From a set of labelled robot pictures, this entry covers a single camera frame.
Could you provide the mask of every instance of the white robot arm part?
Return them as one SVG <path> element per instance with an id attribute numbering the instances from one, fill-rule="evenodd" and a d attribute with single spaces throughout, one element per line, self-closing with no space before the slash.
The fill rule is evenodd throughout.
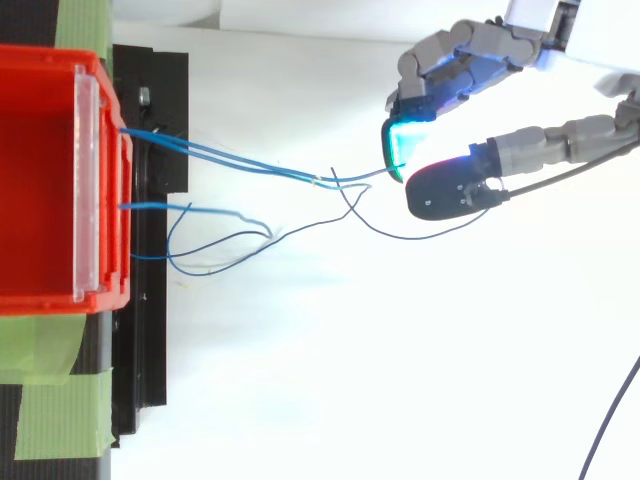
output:
<path id="1" fill-rule="evenodd" d="M 399 167 L 406 161 L 403 152 L 407 153 L 402 142 L 415 141 L 416 125 L 436 120 L 524 68 L 536 67 L 549 53 L 583 52 L 574 39 L 583 41 L 580 32 L 588 31 L 584 21 L 593 21 L 594 6 L 600 8 L 602 1 L 512 0 L 505 20 L 460 21 L 402 55 L 398 63 L 402 78 L 387 102 L 390 119 L 383 126 L 385 161 L 396 167 L 392 176 L 402 181 Z M 598 55 L 596 51 L 593 63 L 602 63 Z M 612 65 L 614 71 L 630 70 L 621 64 L 627 61 L 622 58 Z M 513 196 L 489 190 L 487 178 L 530 173 L 545 164 L 599 162 L 639 146 L 640 77 L 628 73 L 603 85 L 608 96 L 628 95 L 615 117 L 599 115 L 560 128 L 530 127 L 472 145 L 469 157 L 430 166 L 408 181 L 411 212 L 427 220 L 478 212 Z M 407 131 L 410 135 L 403 140 Z"/>

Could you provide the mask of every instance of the masking tape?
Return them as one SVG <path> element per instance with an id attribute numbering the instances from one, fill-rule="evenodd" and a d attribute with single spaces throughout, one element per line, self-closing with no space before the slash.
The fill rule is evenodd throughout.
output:
<path id="1" fill-rule="evenodd" d="M 98 458 L 113 441 L 111 370 L 24 387 L 15 460 Z"/>
<path id="2" fill-rule="evenodd" d="M 56 48 L 93 50 L 109 60 L 111 0 L 60 0 Z"/>
<path id="3" fill-rule="evenodd" d="M 86 321 L 86 315 L 0 317 L 0 385 L 66 382 Z"/>

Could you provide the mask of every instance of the thin wire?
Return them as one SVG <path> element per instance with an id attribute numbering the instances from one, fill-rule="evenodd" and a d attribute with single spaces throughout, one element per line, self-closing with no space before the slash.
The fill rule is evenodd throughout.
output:
<path id="1" fill-rule="evenodd" d="M 140 203 L 123 203 L 120 205 L 121 210 L 179 210 L 185 212 L 189 210 L 193 213 L 213 213 L 215 215 L 226 215 L 229 217 L 236 217 L 242 220 L 245 223 L 250 223 L 252 225 L 257 225 L 266 230 L 269 234 L 269 238 L 273 238 L 273 232 L 264 222 L 259 220 L 253 220 L 251 218 L 247 218 L 242 215 L 240 212 L 236 212 L 234 210 L 224 210 L 219 208 L 190 208 L 183 207 L 182 205 L 174 205 L 171 203 L 160 203 L 160 202 L 140 202 Z"/>
<path id="2" fill-rule="evenodd" d="M 543 180 L 542 182 L 534 183 L 527 187 L 514 190 L 513 192 L 509 193 L 509 198 L 519 197 L 521 195 L 525 195 L 527 193 L 535 192 L 536 190 L 549 187 L 551 185 L 562 182 L 564 180 L 568 180 L 577 175 L 580 175 L 581 173 L 585 173 L 585 172 L 588 172 L 589 170 L 599 167 L 600 165 L 604 165 L 605 163 L 610 162 L 614 158 L 621 157 L 623 155 L 628 155 L 629 153 L 631 153 L 632 150 L 634 150 L 637 147 L 640 147 L 640 141 L 634 142 L 630 145 L 619 148 L 611 153 L 608 153 L 607 155 L 603 155 L 597 160 L 589 162 L 581 167 L 574 168 L 573 170 L 569 170 L 568 172 L 562 173 L 555 177 L 548 178 L 547 180 Z"/>
<path id="3" fill-rule="evenodd" d="M 356 207 L 356 205 L 358 205 L 358 203 L 360 202 L 360 199 L 362 198 L 362 196 L 369 190 L 369 188 L 371 188 L 370 186 L 367 186 L 367 188 L 365 188 L 362 192 L 360 192 L 360 194 L 358 195 L 358 198 L 356 199 L 355 203 L 353 204 L 353 206 L 350 206 L 349 210 L 347 211 L 347 213 L 345 213 L 344 215 L 342 215 L 339 218 L 335 218 L 333 220 L 325 220 L 322 222 L 316 222 L 316 223 L 312 223 L 310 225 L 306 225 L 304 227 L 298 228 L 296 230 L 293 230 L 291 232 L 288 232 L 286 234 L 284 234 L 282 237 L 278 238 L 277 240 L 265 245 L 262 248 L 259 248 L 258 250 L 256 250 L 255 252 L 247 255 L 246 257 L 238 260 L 237 262 L 232 263 L 231 265 L 228 265 L 227 267 L 215 270 L 213 272 L 208 272 L 208 273 L 191 273 L 191 272 L 187 272 L 184 269 L 180 268 L 180 266 L 178 266 L 176 264 L 176 262 L 173 260 L 172 255 L 171 255 L 171 250 L 170 250 L 170 244 L 171 244 L 171 238 L 173 237 L 173 234 L 176 230 L 176 228 L 178 227 L 178 225 L 180 224 L 180 222 L 182 221 L 182 219 L 184 218 L 184 216 L 186 215 L 186 213 L 189 211 L 189 207 L 187 207 L 187 209 L 182 212 L 182 214 L 180 215 L 180 217 L 178 218 L 178 221 L 176 223 L 173 224 L 173 226 L 171 227 L 171 230 L 169 231 L 169 236 L 167 237 L 167 256 L 169 257 L 169 262 L 171 262 L 171 265 L 173 266 L 173 268 L 175 268 L 177 271 L 179 271 L 180 273 L 187 275 L 189 277 L 210 277 L 213 275 L 217 275 L 219 273 L 222 272 L 226 272 L 227 270 L 232 269 L 233 267 L 237 267 L 238 265 L 246 262 L 247 260 L 249 260 L 252 257 L 255 257 L 256 255 L 264 252 L 265 250 L 274 247 L 275 245 L 277 245 L 278 243 L 282 242 L 285 238 L 294 235 L 296 233 L 300 233 L 304 230 L 308 230 L 310 228 L 313 227 L 317 227 L 320 225 L 328 225 L 330 223 L 336 223 L 336 222 L 340 222 L 341 220 L 344 220 L 352 211 L 354 211 L 353 209 Z"/>
<path id="4" fill-rule="evenodd" d="M 147 260 L 147 261 L 159 261 L 159 260 L 168 260 L 169 258 L 180 258 L 180 257 L 187 257 L 189 255 L 193 255 L 194 253 L 199 253 L 203 250 L 207 250 L 211 247 L 215 247 L 216 245 L 220 245 L 221 243 L 224 243 L 226 241 L 229 241 L 233 238 L 236 237 L 240 237 L 243 235 L 259 235 L 261 237 L 264 237 L 266 239 L 271 239 L 272 237 L 267 235 L 264 232 L 258 232 L 258 231 L 245 231 L 245 232 L 238 232 L 238 233 L 234 233 L 233 235 L 229 235 L 228 237 L 224 237 L 221 240 L 216 240 L 215 242 L 212 243 L 208 243 L 207 245 L 200 247 L 200 248 L 196 248 L 194 250 L 190 250 L 188 252 L 184 252 L 184 253 L 178 253 L 178 254 L 174 254 L 171 255 L 171 257 L 169 257 L 169 255 L 164 255 L 161 257 L 149 257 L 146 255 L 136 255 L 134 253 L 131 254 L 132 258 L 135 258 L 136 260 Z"/>
<path id="5" fill-rule="evenodd" d="M 640 357 L 638 357 L 638 360 L 636 360 L 636 363 L 631 369 L 631 372 L 629 372 L 627 379 L 622 384 L 622 387 L 620 388 L 618 395 L 616 395 L 616 398 L 613 400 L 611 407 L 609 407 L 609 411 L 607 412 L 607 415 L 604 417 L 604 421 L 602 422 L 602 425 L 598 430 L 598 434 L 596 435 L 596 438 L 593 441 L 593 445 L 591 446 L 591 450 L 589 450 L 587 459 L 584 462 L 584 466 L 582 467 L 582 472 L 580 472 L 579 480 L 586 479 L 587 473 L 589 472 L 589 467 L 591 466 L 591 461 L 593 460 L 593 457 L 598 451 L 598 446 L 600 445 L 600 441 L 602 440 L 602 437 L 604 436 L 604 433 L 606 432 L 607 427 L 609 426 L 609 422 L 611 422 L 611 419 L 613 418 L 613 414 L 616 413 L 616 410 L 618 409 L 618 405 L 620 405 L 622 398 L 624 397 L 625 393 L 627 393 L 627 390 L 629 390 L 629 387 L 631 386 L 633 379 L 638 374 L 638 371 L 640 371 Z"/>
<path id="6" fill-rule="evenodd" d="M 334 176 L 336 175 L 336 172 L 335 172 L 335 170 L 333 168 L 331 169 L 331 172 L 333 172 Z M 489 210 L 485 210 L 480 215 L 478 215 L 477 217 L 475 217 L 474 219 L 472 219 L 471 221 L 469 221 L 469 222 L 467 222 L 467 223 L 465 223 L 463 225 L 459 225 L 457 227 L 450 228 L 449 230 L 444 230 L 444 231 L 439 232 L 439 233 L 434 233 L 432 235 L 427 235 L 426 237 L 402 237 L 400 235 L 393 235 L 391 233 L 383 232 L 382 230 L 372 226 L 362 215 L 360 215 L 358 213 L 358 211 L 355 209 L 355 205 L 351 206 L 351 202 L 349 202 L 349 199 L 347 198 L 345 193 L 343 191 L 341 191 L 340 193 L 342 194 L 342 198 L 344 199 L 345 203 L 347 205 L 349 205 L 349 207 L 351 207 L 351 211 L 353 211 L 355 216 L 358 217 L 360 219 L 360 221 L 362 223 L 364 223 L 370 230 L 373 230 L 374 232 L 379 233 L 380 235 L 384 235 L 385 237 L 393 238 L 395 240 L 407 240 L 407 241 L 431 240 L 432 238 L 441 237 L 443 235 L 447 235 L 448 233 L 452 233 L 452 232 L 455 232 L 455 231 L 458 231 L 458 230 L 462 230 L 463 228 L 466 228 L 466 227 L 476 223 L 478 220 L 480 220 L 482 217 L 484 217 L 487 213 L 489 213 Z"/>
<path id="7" fill-rule="evenodd" d="M 394 170 L 397 167 L 390 167 L 390 168 L 384 168 L 381 170 L 376 170 L 375 172 L 371 172 L 371 173 L 367 173 L 364 175 L 358 175 L 356 177 L 348 177 L 348 178 L 340 178 L 340 179 L 335 179 L 335 178 L 331 178 L 331 177 L 322 177 L 322 176 L 318 176 L 318 175 L 313 175 L 311 173 L 306 173 L 306 172 L 301 172 L 300 170 L 292 170 L 289 168 L 283 168 L 283 167 L 278 167 L 277 165 L 270 165 L 268 163 L 263 163 L 263 162 L 258 162 L 256 160 L 250 160 L 248 158 L 245 157 L 240 157 L 238 155 L 234 155 L 231 153 L 227 153 L 227 152 L 223 152 L 221 150 L 216 150 L 214 148 L 211 147 L 207 147 L 205 145 L 201 145 L 198 143 L 193 143 L 190 142 L 188 140 L 184 140 L 182 138 L 178 138 L 178 137 L 172 137 L 171 135 L 165 135 L 163 133 L 154 133 L 154 132 L 146 132 L 144 130 L 130 130 L 130 129 L 122 129 L 121 130 L 122 133 L 127 133 L 131 136 L 137 137 L 137 138 L 142 138 L 144 140 L 153 142 L 153 143 L 157 143 L 158 145 L 163 145 L 167 148 L 169 148 L 166 143 L 173 143 L 176 145 L 183 145 L 186 147 L 190 147 L 190 148 L 195 148 L 197 150 L 202 150 L 204 152 L 208 152 L 223 158 L 227 158 L 229 160 L 234 160 L 236 162 L 241 162 L 241 163 L 245 163 L 247 165 L 254 165 L 254 166 L 258 166 L 261 168 L 264 168 L 268 171 L 271 172 L 278 172 L 282 175 L 287 175 L 289 176 L 289 178 L 291 178 L 291 176 L 296 177 L 296 178 L 306 178 L 309 179 L 311 181 L 317 180 L 320 182 L 335 182 L 338 183 L 338 180 L 340 183 L 350 183 L 350 182 L 357 182 L 360 180 L 365 180 L 367 178 L 371 178 L 371 177 L 375 177 L 377 175 L 382 175 L 384 173 L 388 173 L 390 170 Z M 228 162 L 224 162 L 223 163 L 225 166 L 232 166 L 232 168 L 235 168 L 235 164 L 229 164 Z M 247 167 L 242 167 L 242 169 L 244 171 L 251 171 L 252 173 L 258 173 L 255 171 L 255 169 L 247 169 Z"/>
<path id="8" fill-rule="evenodd" d="M 224 160 L 220 160 L 219 158 L 215 158 L 215 157 L 211 157 L 209 155 L 204 155 L 202 153 L 194 152 L 193 150 L 182 148 L 182 147 L 179 147 L 178 145 L 174 145 L 171 142 L 165 142 L 163 140 L 146 138 L 146 136 L 138 136 L 137 138 L 141 138 L 141 139 L 146 140 L 148 142 L 154 143 L 156 145 L 163 146 L 165 148 L 168 148 L 169 150 L 173 150 L 175 152 L 182 153 L 184 155 L 190 155 L 192 157 L 200 158 L 202 160 L 206 160 L 208 162 L 215 163 L 217 165 L 222 165 L 223 167 L 229 167 L 229 168 L 232 168 L 234 170 L 240 170 L 242 172 L 256 173 L 258 175 L 271 175 L 271 176 L 274 176 L 274 177 L 290 178 L 292 180 L 297 180 L 297 181 L 300 181 L 300 182 L 310 183 L 312 185 L 317 185 L 318 187 L 324 188 L 324 189 L 327 189 L 327 190 L 340 190 L 340 188 L 341 188 L 341 187 L 336 187 L 336 186 L 333 186 L 333 185 L 326 185 L 326 184 L 324 184 L 324 183 L 322 183 L 320 181 L 315 181 L 315 180 L 309 179 L 309 178 L 296 177 L 294 175 L 289 175 L 287 173 L 280 173 L 280 172 L 273 171 L 273 170 L 262 170 L 262 169 L 257 169 L 257 168 L 243 167 L 242 165 L 237 165 L 235 163 L 225 162 Z M 342 187 L 342 188 L 354 188 L 354 187 L 363 187 L 363 186 L 364 186 L 363 184 L 360 184 L 360 185 L 352 184 L 352 185 L 347 185 L 347 186 Z"/>

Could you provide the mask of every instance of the wire bundle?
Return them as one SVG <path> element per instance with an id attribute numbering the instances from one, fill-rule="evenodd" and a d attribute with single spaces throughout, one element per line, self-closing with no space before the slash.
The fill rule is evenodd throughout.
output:
<path id="1" fill-rule="evenodd" d="M 144 130 L 132 130 L 123 128 L 122 133 L 126 133 L 134 138 L 151 142 L 155 145 L 159 145 L 170 150 L 192 157 L 200 158 L 223 167 L 232 168 L 241 172 L 255 173 L 258 175 L 271 175 L 276 177 L 289 178 L 297 180 L 299 182 L 310 183 L 317 185 L 320 188 L 328 190 L 344 190 L 346 188 L 363 188 L 369 187 L 364 183 L 353 183 L 368 178 L 376 177 L 384 173 L 388 173 L 394 168 L 385 168 L 382 170 L 376 170 L 375 172 L 366 173 L 364 175 L 358 175 L 348 178 L 334 178 L 323 177 L 320 175 L 314 175 L 312 173 L 302 172 L 300 170 L 293 170 L 290 168 L 278 167 L 276 165 L 270 165 L 268 163 L 258 162 L 257 160 L 251 160 L 232 153 L 223 152 L 215 148 L 207 147 L 181 138 L 172 137 L 162 133 L 146 132 Z"/>

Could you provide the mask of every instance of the red container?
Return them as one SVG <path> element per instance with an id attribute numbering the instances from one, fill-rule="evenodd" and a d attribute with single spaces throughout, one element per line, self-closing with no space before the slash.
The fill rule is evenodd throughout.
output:
<path id="1" fill-rule="evenodd" d="M 131 139 L 91 52 L 0 45 L 0 316 L 129 301 Z"/>

